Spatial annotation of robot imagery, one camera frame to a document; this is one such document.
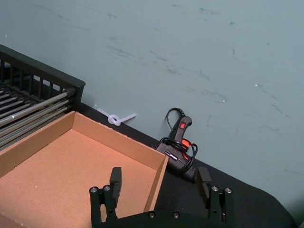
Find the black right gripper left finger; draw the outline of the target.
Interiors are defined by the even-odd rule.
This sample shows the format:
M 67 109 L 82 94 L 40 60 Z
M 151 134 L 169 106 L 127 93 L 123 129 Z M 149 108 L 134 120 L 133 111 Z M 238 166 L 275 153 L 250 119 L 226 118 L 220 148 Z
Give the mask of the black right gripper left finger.
M 109 184 L 104 185 L 101 189 L 97 186 L 89 189 L 92 224 L 102 224 L 101 205 L 104 205 L 106 209 L 106 221 L 117 219 L 115 209 L 117 208 L 121 188 L 122 168 L 113 167 Z

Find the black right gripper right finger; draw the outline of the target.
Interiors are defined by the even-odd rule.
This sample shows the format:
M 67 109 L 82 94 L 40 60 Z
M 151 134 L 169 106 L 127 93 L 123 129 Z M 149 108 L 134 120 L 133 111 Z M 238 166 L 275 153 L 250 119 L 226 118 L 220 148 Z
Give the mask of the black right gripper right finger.
M 198 190 L 212 222 L 234 222 L 233 191 L 213 183 L 206 167 L 199 167 L 196 177 Z

